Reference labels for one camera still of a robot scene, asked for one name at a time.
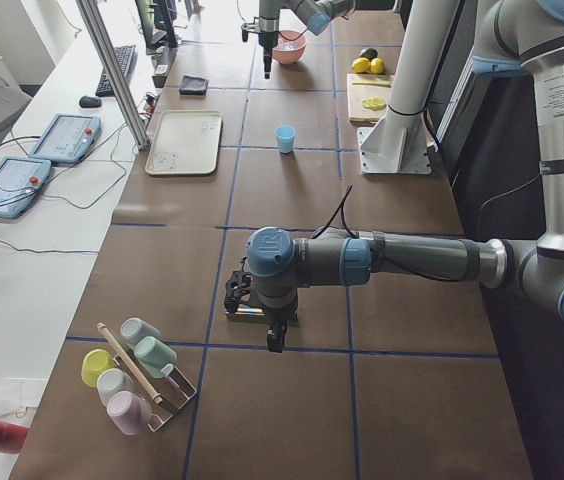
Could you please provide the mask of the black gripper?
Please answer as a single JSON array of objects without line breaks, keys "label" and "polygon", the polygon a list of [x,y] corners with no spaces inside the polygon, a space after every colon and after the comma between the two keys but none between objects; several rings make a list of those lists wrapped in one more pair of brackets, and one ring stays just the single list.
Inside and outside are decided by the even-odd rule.
[{"label": "black gripper", "polygon": [[225,311],[236,313],[240,306],[251,307],[252,277],[249,272],[235,270],[225,283]]},{"label": "black gripper", "polygon": [[250,34],[258,36],[263,49],[264,78],[269,79],[272,67],[272,50],[278,44],[278,18],[255,17],[251,22],[241,25],[241,38],[247,42]]}]

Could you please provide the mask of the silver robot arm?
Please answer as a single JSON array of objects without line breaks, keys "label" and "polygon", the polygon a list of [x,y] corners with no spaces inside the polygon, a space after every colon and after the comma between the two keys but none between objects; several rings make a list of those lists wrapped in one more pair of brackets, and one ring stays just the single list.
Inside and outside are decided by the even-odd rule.
[{"label": "silver robot arm", "polygon": [[357,8],[355,0],[260,0],[258,15],[241,25],[242,41],[250,34],[258,37],[263,49],[264,78],[269,79],[273,61],[273,49],[280,38],[280,11],[289,9],[315,36],[320,35],[331,21],[348,17]]},{"label": "silver robot arm", "polygon": [[451,171],[462,232],[451,239],[354,230],[342,212],[307,237],[250,235],[227,314],[253,309],[271,349],[296,320],[298,292],[375,273],[476,282],[564,321],[564,1],[481,1],[472,72],[488,84]]}]

